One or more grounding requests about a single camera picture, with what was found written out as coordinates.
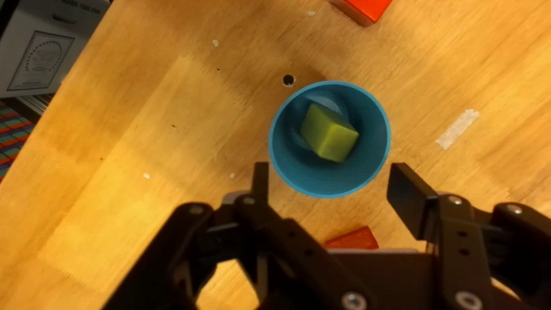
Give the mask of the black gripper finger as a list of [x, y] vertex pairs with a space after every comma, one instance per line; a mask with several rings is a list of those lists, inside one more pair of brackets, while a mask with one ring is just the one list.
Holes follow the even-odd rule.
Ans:
[[390, 165], [385, 198], [415, 239], [427, 239], [439, 194], [408, 163]]

